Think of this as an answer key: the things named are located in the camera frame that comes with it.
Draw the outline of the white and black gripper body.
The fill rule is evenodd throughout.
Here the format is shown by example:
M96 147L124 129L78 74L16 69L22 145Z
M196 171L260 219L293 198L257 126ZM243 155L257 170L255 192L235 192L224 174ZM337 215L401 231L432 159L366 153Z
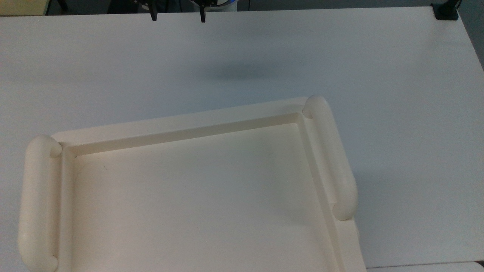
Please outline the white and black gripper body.
M158 0L133 0L133 3L141 5L143 8L149 8L151 5L155 5ZM191 0L193 4L201 7L212 7L218 5L217 0Z

